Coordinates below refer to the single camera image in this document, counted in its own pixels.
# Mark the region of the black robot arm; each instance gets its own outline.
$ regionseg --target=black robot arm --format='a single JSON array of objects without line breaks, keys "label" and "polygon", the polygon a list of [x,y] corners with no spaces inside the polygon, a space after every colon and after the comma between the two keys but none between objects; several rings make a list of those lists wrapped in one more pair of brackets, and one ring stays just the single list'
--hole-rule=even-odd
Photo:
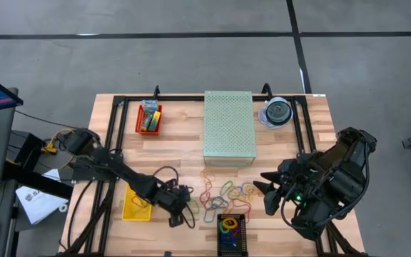
[{"label": "black robot arm", "polygon": [[178,178],[164,182],[153,175],[135,172],[122,160],[120,153],[110,152],[101,145],[99,136],[88,129],[75,130],[64,142],[66,150],[81,163],[102,172],[112,172],[126,181],[136,195],[152,205],[159,205],[171,214],[169,226],[181,225],[185,218],[182,211],[190,201],[185,185],[178,185]]},{"label": "black robot arm", "polygon": [[[304,238],[315,240],[327,223],[346,217],[366,192],[368,156],[375,151],[376,143],[367,132],[347,128],[339,132],[336,144],[326,152],[302,153],[296,159],[284,160],[278,171],[261,173],[271,183],[253,183],[265,194],[266,213],[274,215],[282,201],[284,222]],[[284,214],[288,201],[296,205],[291,223]]]}]

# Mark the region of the gray floor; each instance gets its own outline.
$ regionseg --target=gray floor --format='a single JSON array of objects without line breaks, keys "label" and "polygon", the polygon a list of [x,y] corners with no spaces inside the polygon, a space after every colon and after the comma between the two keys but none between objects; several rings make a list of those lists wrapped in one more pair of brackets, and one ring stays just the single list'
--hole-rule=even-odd
[{"label": "gray floor", "polygon": [[[296,0],[301,31],[411,31],[411,1]],[[289,31],[276,0],[0,0],[0,34]],[[357,207],[374,256],[411,256],[411,38],[303,39],[313,93],[327,94],[336,129],[377,137],[371,184]],[[95,94],[206,89],[303,92],[291,38],[0,40],[0,82],[29,114],[86,126]],[[54,126],[16,116],[14,128],[50,137]],[[55,166],[64,161],[48,158]],[[17,256],[54,254],[64,216],[21,234]]]}]

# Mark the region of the green perforated box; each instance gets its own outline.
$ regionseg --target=green perforated box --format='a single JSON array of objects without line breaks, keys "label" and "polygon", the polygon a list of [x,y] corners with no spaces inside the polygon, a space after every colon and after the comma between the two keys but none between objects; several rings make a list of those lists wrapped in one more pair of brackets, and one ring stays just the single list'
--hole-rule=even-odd
[{"label": "green perforated box", "polygon": [[205,164],[251,165],[256,158],[251,92],[206,91],[204,94]]}]

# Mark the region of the yellow plastic basket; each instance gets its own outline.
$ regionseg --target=yellow plastic basket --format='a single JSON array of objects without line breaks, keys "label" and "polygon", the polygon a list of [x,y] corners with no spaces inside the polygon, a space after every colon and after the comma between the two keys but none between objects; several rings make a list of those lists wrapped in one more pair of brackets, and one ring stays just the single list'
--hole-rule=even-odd
[{"label": "yellow plastic basket", "polygon": [[149,221],[151,204],[137,197],[136,193],[126,184],[125,201],[121,218],[124,221]]}]

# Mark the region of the red tray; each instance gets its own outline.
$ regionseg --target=red tray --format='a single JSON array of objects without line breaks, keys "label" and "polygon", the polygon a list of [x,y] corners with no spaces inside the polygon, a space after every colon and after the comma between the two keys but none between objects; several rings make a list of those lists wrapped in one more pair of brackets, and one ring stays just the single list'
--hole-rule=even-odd
[{"label": "red tray", "polygon": [[161,117],[163,116],[163,106],[158,105],[158,111],[160,112],[160,118],[158,120],[158,124],[156,124],[155,131],[141,131],[141,124],[143,120],[146,118],[146,113],[142,109],[142,105],[139,105],[139,111],[137,113],[137,122],[136,122],[136,133],[140,135],[148,135],[148,136],[157,136],[160,133],[160,124],[161,124]]}]

